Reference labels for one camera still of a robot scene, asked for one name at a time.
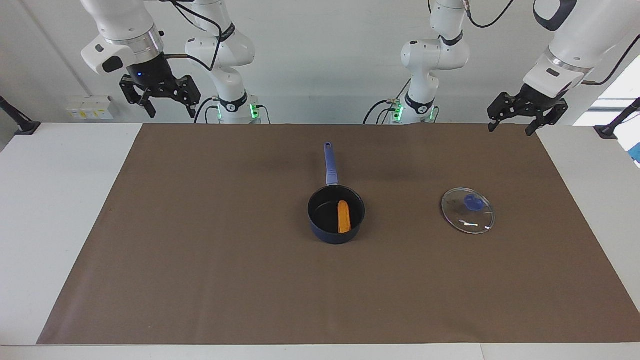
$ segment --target white wall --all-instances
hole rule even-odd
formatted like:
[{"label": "white wall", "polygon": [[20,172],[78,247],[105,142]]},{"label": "white wall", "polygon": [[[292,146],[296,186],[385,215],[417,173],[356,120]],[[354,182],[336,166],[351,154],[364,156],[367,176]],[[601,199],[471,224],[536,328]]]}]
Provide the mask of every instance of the white wall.
[{"label": "white wall", "polygon": [[[480,23],[492,20],[506,3],[477,2],[474,18]],[[181,53],[187,39],[202,36],[170,4],[146,5],[159,29],[166,31],[168,53]],[[487,122],[486,107],[501,91],[519,91],[524,74],[552,38],[537,25],[531,8],[531,0],[517,1],[489,29],[476,29],[465,21],[472,56],[465,68],[438,74],[440,121]],[[248,89],[269,107],[273,122],[361,122],[370,105],[395,96],[408,79],[399,56],[403,44],[435,37],[425,0],[229,0],[228,9],[237,28],[256,45],[255,62],[240,71]],[[592,78],[602,79],[609,72],[640,32],[640,22],[636,28]],[[0,94],[36,119],[70,121],[63,111],[65,97],[85,91],[67,62],[90,93],[115,98],[120,111],[116,121],[189,121],[182,105],[169,100],[154,101],[155,119],[129,106],[118,89],[124,70],[105,77],[91,72],[80,50],[96,34],[79,0],[0,1]],[[54,47],[64,54],[64,61]],[[625,64],[639,53],[637,47]],[[203,70],[184,60],[172,60],[172,67],[178,77],[192,74],[203,96],[216,93]],[[571,110],[563,122],[572,124],[602,91],[594,86],[572,91]]]},{"label": "white wall", "polygon": [[16,130],[14,125],[9,116],[0,111],[0,151],[13,138],[13,132]]}]

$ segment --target white panel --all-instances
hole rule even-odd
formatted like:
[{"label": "white panel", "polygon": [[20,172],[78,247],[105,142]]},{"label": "white panel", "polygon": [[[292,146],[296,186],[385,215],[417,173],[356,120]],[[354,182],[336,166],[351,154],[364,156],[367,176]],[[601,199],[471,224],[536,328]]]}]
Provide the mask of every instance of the white panel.
[{"label": "white panel", "polygon": [[483,360],[478,344],[0,348],[3,360]]},{"label": "white panel", "polygon": [[617,141],[600,139],[591,127],[545,127],[538,134],[640,309],[640,171]]},{"label": "white panel", "polygon": [[0,151],[4,149],[9,140],[13,138],[13,133],[18,130],[18,126],[5,112],[0,111]]},{"label": "white panel", "polygon": [[0,344],[36,343],[139,130],[42,124],[0,153]]},{"label": "white panel", "polygon": [[490,344],[485,360],[637,360],[640,343],[631,344]]}]

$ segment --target carrot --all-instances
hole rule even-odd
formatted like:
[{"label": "carrot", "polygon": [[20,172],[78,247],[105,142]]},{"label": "carrot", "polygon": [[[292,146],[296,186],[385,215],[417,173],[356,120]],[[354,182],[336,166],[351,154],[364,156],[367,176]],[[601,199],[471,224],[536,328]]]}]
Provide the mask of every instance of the carrot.
[{"label": "carrot", "polygon": [[349,204],[340,200],[338,202],[338,233],[344,234],[351,231],[351,217],[349,215]]}]

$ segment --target blue handle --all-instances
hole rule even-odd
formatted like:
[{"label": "blue handle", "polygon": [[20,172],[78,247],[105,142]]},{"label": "blue handle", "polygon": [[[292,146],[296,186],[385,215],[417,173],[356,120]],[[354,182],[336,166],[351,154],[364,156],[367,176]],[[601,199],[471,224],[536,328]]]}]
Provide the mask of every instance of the blue handle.
[{"label": "blue handle", "polygon": [[465,205],[469,211],[481,211],[484,209],[484,201],[471,194],[465,196]]},{"label": "blue handle", "polygon": [[326,162],[326,184],[338,185],[338,172],[335,169],[333,145],[330,142],[324,144],[324,162]]}]

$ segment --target black stand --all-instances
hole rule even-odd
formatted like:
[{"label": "black stand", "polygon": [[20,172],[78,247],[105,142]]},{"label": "black stand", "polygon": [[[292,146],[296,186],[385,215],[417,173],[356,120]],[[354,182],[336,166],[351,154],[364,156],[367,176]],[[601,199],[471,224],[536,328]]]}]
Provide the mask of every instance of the black stand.
[{"label": "black stand", "polygon": [[640,97],[624,109],[609,125],[598,125],[593,128],[601,138],[606,140],[617,140],[618,137],[613,133],[616,130],[616,127],[622,124],[629,116],[631,116],[631,114],[638,111],[638,108],[640,108]]},{"label": "black stand", "polygon": [[0,108],[4,110],[20,129],[15,132],[16,135],[32,135],[40,126],[39,121],[32,121],[29,117],[23,114],[20,110],[14,108],[11,104],[6,102],[4,97],[0,96]]}]

